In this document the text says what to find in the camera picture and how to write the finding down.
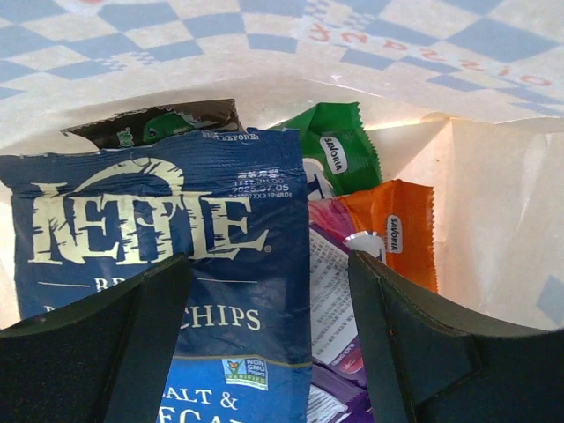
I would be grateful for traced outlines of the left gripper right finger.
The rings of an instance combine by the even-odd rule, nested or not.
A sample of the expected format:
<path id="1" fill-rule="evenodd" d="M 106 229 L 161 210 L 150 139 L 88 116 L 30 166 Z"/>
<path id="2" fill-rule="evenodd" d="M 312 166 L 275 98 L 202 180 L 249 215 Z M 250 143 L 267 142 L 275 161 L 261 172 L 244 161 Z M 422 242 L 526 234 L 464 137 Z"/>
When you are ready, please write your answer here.
<path id="1" fill-rule="evenodd" d="M 561 330 L 482 315 L 365 252 L 348 264 L 376 421 L 562 421 Z"/>

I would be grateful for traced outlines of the checkered paper bag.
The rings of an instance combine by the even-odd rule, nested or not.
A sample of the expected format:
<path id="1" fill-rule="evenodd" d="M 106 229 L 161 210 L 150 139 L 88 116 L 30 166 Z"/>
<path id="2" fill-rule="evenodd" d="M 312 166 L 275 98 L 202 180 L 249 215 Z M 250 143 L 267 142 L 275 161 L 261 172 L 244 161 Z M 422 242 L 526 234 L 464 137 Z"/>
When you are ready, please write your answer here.
<path id="1" fill-rule="evenodd" d="M 434 187 L 442 295 L 562 326 L 562 2 L 1 4 L 4 154 L 87 152 L 63 129 L 217 98 L 257 128 L 359 102 L 384 178 Z"/>

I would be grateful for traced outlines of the blue kettle chips bag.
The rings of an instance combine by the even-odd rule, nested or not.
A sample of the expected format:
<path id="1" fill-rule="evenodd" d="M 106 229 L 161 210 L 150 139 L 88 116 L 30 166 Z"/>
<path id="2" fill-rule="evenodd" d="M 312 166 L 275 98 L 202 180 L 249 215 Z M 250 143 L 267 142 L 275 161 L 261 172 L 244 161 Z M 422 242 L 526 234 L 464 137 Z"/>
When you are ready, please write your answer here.
<path id="1" fill-rule="evenodd" d="M 296 130 L 1 159 L 23 318 L 174 254 L 194 274 L 160 422 L 302 422 L 312 376 L 306 175 Z"/>

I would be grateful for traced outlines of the purple candy bag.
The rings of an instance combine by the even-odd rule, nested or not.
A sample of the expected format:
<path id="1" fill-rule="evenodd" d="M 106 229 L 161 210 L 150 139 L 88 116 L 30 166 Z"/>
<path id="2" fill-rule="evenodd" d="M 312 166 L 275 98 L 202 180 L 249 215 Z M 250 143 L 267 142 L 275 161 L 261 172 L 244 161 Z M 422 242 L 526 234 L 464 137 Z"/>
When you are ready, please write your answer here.
<path id="1" fill-rule="evenodd" d="M 348 258 L 360 250 L 385 261 L 385 243 L 377 232 L 358 229 L 335 199 L 315 200 L 308 208 L 313 375 L 307 421 L 372 422 Z"/>

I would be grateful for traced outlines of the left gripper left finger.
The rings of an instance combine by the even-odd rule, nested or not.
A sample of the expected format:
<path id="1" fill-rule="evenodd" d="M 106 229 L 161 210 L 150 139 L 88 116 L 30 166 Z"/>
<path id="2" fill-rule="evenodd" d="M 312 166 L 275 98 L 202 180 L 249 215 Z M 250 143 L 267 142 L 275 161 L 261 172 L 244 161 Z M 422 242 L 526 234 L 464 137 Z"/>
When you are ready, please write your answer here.
<path id="1" fill-rule="evenodd" d="M 178 254 L 1 332 L 3 422 L 153 422 L 184 307 Z"/>

